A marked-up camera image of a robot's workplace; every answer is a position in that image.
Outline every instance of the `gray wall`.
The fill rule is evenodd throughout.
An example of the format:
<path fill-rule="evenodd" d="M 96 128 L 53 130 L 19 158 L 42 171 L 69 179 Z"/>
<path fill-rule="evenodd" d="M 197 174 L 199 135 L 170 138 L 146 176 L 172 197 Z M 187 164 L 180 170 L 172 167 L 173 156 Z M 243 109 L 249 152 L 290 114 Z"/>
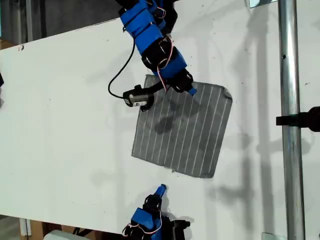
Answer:
<path fill-rule="evenodd" d="M 117 18 L 115 0 L 45 0 L 48 36 Z"/>

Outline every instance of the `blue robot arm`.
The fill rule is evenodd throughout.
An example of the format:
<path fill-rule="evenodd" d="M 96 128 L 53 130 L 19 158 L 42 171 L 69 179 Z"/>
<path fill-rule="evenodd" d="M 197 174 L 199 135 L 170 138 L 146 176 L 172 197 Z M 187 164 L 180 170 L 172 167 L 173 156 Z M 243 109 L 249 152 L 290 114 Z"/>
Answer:
<path fill-rule="evenodd" d="M 160 82 L 149 88 L 140 85 L 124 92 L 123 99 L 129 107 L 140 106 L 148 110 L 153 102 L 153 94 L 172 87 L 176 92 L 197 92 L 193 88 L 192 75 L 186 70 L 186 62 L 173 46 L 171 33 L 177 20 L 175 0 L 116 0 L 122 5 L 119 11 L 123 31 L 133 38 L 144 65 L 160 78 Z"/>
<path fill-rule="evenodd" d="M 145 199 L 143 207 L 137 208 L 131 223 L 123 229 L 123 236 L 132 240 L 185 240 L 184 229 L 190 226 L 190 222 L 170 221 L 162 215 L 162 197 L 166 190 L 167 187 L 162 184 Z"/>

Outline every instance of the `black clamp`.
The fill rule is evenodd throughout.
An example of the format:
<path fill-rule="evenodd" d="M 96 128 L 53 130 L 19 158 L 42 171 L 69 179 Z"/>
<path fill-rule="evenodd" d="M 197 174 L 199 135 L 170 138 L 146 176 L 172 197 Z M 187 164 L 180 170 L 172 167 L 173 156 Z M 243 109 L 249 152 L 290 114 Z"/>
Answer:
<path fill-rule="evenodd" d="M 190 227 L 190 222 L 185 220 L 170 221 L 167 216 L 162 217 L 163 240 L 185 240 L 185 229 Z"/>
<path fill-rule="evenodd" d="M 313 132 L 320 132 L 320 106 L 311 108 L 308 112 L 300 112 L 289 116 L 277 116 L 277 126 L 309 128 Z"/>
<path fill-rule="evenodd" d="M 160 217 L 159 211 L 161 210 L 162 198 L 158 194 L 152 194 L 145 198 L 142 206 L 143 210 L 152 214 L 154 217 Z"/>
<path fill-rule="evenodd" d="M 142 112 L 150 109 L 155 101 L 153 92 L 149 92 L 148 88 L 142 88 L 141 85 L 136 85 L 134 89 L 124 92 L 122 96 L 127 106 L 140 107 Z"/>

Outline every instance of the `metal pole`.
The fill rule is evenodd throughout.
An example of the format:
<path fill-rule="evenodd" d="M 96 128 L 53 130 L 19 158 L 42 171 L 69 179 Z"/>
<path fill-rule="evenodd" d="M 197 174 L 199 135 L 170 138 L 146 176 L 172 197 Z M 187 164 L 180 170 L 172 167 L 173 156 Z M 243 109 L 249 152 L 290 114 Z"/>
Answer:
<path fill-rule="evenodd" d="M 282 115 L 300 112 L 296 0 L 278 0 Z M 287 239 L 305 240 L 301 129 L 282 127 Z"/>

